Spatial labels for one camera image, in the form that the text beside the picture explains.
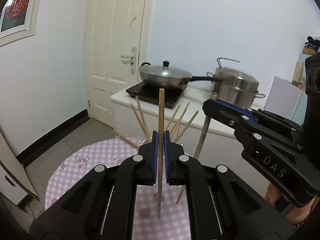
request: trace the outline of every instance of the pot handle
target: pot handle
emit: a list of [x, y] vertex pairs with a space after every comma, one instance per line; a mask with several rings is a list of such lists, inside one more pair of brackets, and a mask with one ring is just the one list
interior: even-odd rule
[[214, 77], [214, 74], [212, 72], [209, 72], [209, 71], [206, 73], [206, 75], [207, 75], [207, 77]]
[[231, 59], [231, 58], [218, 57], [218, 58], [217, 58], [217, 62], [218, 62], [218, 65], [219, 65], [219, 69], [222, 68], [221, 63], [220, 63], [220, 60], [221, 60], [221, 59], [226, 59], [226, 60], [230, 60], [230, 61], [234, 61], [234, 62], [240, 62], [239, 60], [235, 60], [235, 59]]
[[188, 80], [189, 82], [193, 81], [211, 81], [211, 82], [222, 82], [222, 79], [215, 78], [215, 77], [208, 77], [208, 76], [192, 76]]
[[149, 63], [149, 62], [143, 62], [142, 64], [141, 64], [141, 66], [140, 67], [143, 67], [143, 66], [150, 66], [151, 64]]
[[265, 98], [266, 94], [255, 94], [254, 98]]

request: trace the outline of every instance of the tiled floor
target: tiled floor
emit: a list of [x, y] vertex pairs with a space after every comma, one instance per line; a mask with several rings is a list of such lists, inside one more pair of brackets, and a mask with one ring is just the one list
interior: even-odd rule
[[114, 138], [114, 135], [110, 127], [95, 119], [90, 119], [52, 146], [26, 168], [27, 174], [39, 195], [40, 201], [35, 199], [31, 200], [31, 202], [25, 206], [27, 211], [27, 213], [25, 213], [4, 199], [8, 209], [11, 210], [11, 214], [24, 230], [28, 232], [32, 221], [44, 212], [47, 183], [59, 165], [82, 147], [111, 138]]

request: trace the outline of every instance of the plush toy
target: plush toy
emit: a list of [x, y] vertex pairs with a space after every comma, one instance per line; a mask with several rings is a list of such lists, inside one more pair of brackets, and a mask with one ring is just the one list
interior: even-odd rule
[[305, 43], [305, 46], [302, 49], [302, 53], [307, 55], [316, 54], [320, 47], [320, 41], [314, 40], [311, 36], [309, 36], [307, 39], [308, 39], [308, 42]]

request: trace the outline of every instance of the white door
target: white door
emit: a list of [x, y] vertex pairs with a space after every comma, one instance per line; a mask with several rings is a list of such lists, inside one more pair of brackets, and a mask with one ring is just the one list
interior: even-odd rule
[[86, 32], [89, 111], [92, 117], [112, 127], [116, 121], [111, 95], [137, 83], [144, 3], [145, 0], [89, 2]]

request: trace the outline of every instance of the pan lid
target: pan lid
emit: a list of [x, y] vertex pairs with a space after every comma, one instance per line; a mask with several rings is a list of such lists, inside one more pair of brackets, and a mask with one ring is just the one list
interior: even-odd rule
[[148, 62], [141, 64], [139, 71], [144, 74], [154, 75], [158, 77], [169, 78], [190, 78], [192, 74], [186, 70], [182, 70], [175, 67], [169, 68], [169, 61], [164, 61], [163, 66], [153, 66]]
[[216, 68], [216, 77], [223, 79], [225, 84], [237, 89], [256, 93], [258, 91], [259, 81], [252, 75], [243, 73], [236, 69], [222, 67]]

